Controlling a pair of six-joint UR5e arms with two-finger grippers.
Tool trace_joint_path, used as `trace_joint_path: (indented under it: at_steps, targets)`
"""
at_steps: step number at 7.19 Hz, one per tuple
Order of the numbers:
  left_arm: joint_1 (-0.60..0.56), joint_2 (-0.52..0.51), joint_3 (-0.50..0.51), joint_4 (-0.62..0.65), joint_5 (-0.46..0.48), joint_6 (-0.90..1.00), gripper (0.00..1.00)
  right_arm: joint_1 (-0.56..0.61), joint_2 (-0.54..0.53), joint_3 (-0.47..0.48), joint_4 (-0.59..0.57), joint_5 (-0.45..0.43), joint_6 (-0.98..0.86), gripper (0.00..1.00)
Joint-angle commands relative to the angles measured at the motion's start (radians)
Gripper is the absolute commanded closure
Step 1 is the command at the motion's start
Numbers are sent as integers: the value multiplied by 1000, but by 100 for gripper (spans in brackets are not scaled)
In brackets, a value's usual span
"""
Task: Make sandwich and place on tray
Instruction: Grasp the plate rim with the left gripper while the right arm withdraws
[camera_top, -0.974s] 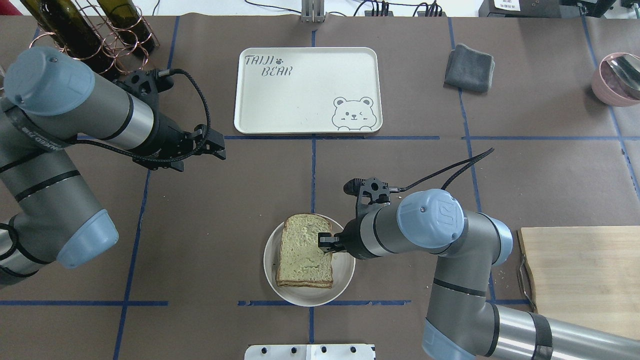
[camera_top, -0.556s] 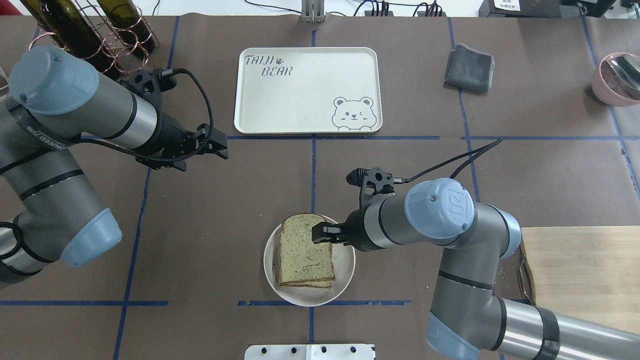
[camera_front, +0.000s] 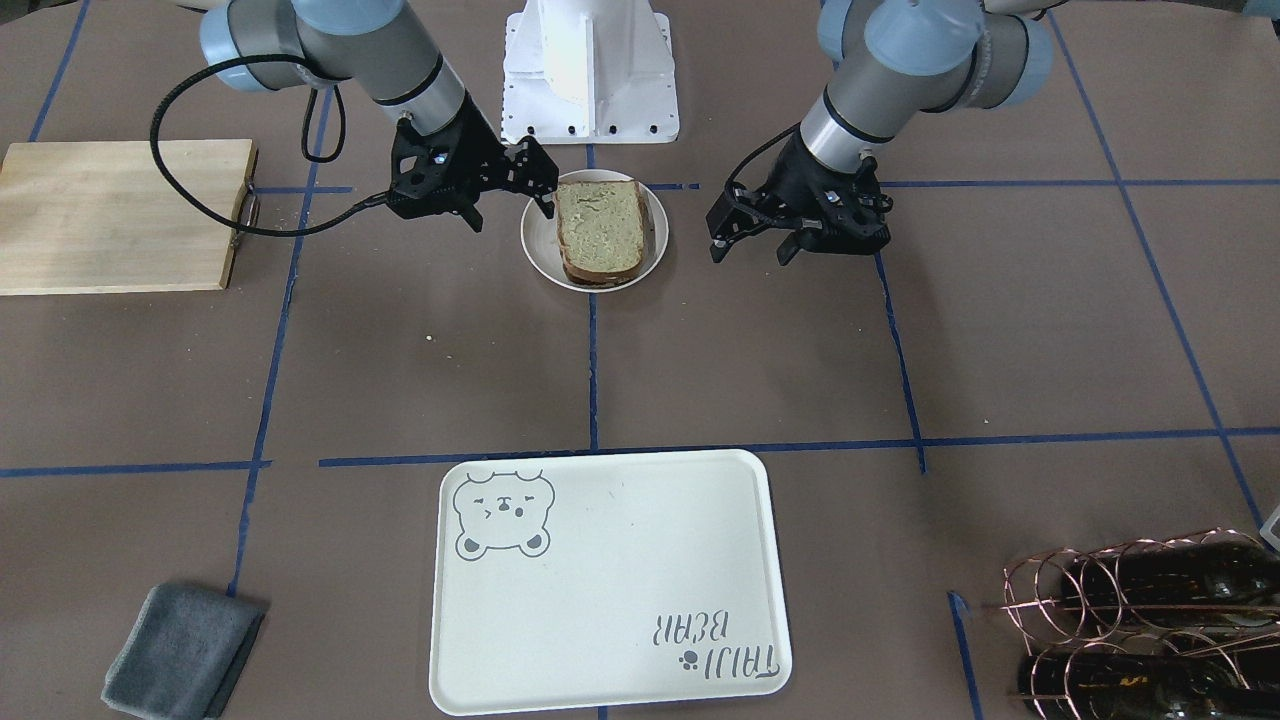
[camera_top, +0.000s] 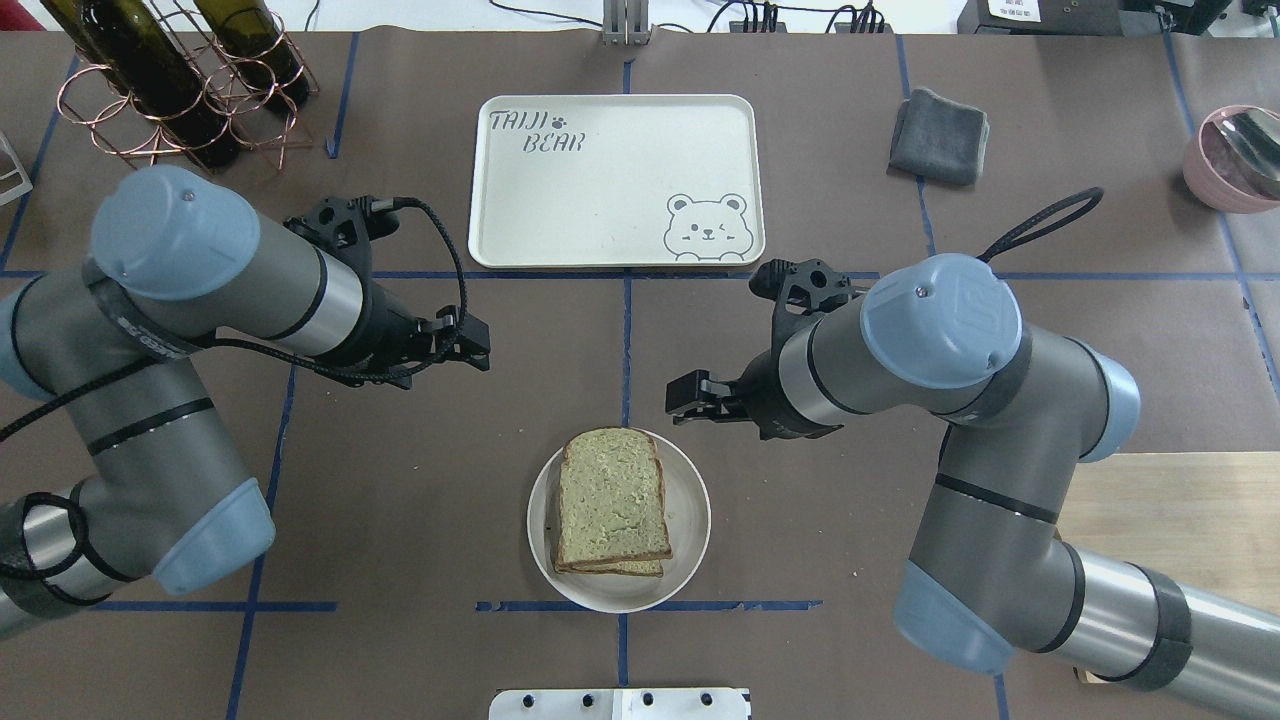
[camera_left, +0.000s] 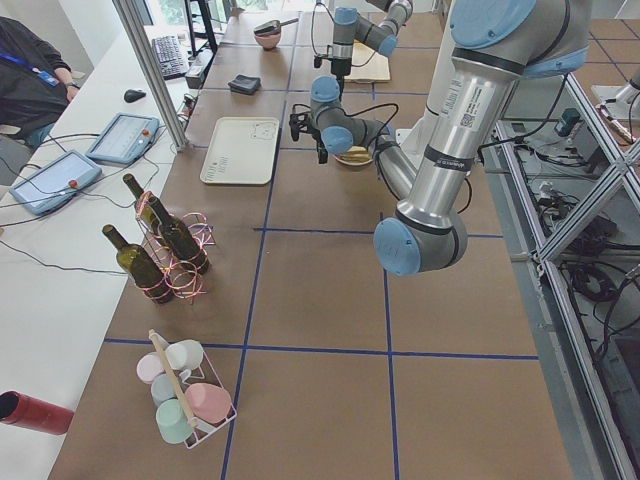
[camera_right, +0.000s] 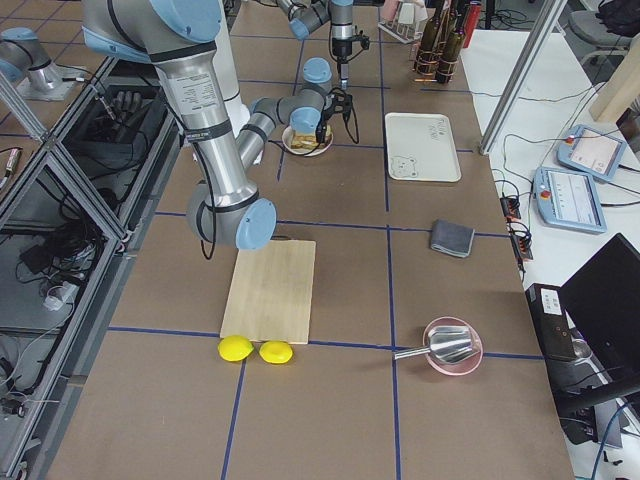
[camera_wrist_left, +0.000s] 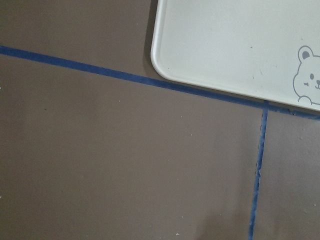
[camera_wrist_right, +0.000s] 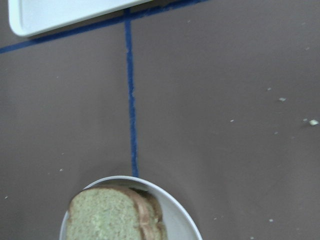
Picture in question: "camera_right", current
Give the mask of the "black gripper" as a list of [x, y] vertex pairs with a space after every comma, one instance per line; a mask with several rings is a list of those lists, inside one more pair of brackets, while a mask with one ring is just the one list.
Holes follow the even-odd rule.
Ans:
[[[361, 50], [353, 54], [353, 45], [357, 43]], [[349, 82], [349, 62], [370, 47], [370, 39], [365, 34], [351, 35], [346, 39], [330, 38], [330, 51], [333, 60], [339, 65], [340, 88], [346, 90]]]
[[354, 112], [353, 96], [341, 88], [332, 88], [327, 97], [328, 104], [321, 113], [321, 119], [315, 130], [315, 140], [326, 142], [328, 122], [335, 114], [341, 114], [346, 133], [353, 144], [360, 143], [360, 131], [357, 114]]

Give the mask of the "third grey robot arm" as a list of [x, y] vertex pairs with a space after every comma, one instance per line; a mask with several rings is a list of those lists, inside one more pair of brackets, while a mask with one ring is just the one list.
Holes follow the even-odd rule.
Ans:
[[51, 59], [36, 33], [27, 27], [1, 32], [1, 73], [28, 100], [62, 101], [72, 88], [63, 80], [64, 69]]

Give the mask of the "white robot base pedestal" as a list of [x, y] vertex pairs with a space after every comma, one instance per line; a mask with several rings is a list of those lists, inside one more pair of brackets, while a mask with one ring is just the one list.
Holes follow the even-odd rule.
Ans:
[[220, 29], [215, 42], [217, 49], [212, 59], [212, 68], [216, 74], [221, 98], [224, 100], [227, 114], [231, 120], [234, 136], [237, 137], [240, 128], [249, 120], [250, 114], [241, 97], [229, 32], [226, 26]]

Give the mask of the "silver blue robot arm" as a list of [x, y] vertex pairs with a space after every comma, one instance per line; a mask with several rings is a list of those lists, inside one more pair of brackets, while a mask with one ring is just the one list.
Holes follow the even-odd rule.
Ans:
[[262, 98], [235, 128], [227, 107], [238, 91], [224, 8], [219, 1], [86, 1], [86, 45], [103, 55], [152, 65], [204, 175], [188, 207], [204, 243], [264, 247], [276, 227], [274, 204], [247, 171], [277, 125], [313, 134], [333, 105], [332, 71], [306, 61], [297, 93]]
[[276, 6], [286, 14], [289, 28], [298, 40], [305, 40], [320, 27], [329, 25], [329, 54], [336, 64], [339, 86], [346, 90], [350, 62], [370, 47], [369, 37], [354, 24], [354, 2], [320, 0], [305, 4], [277, 0]]

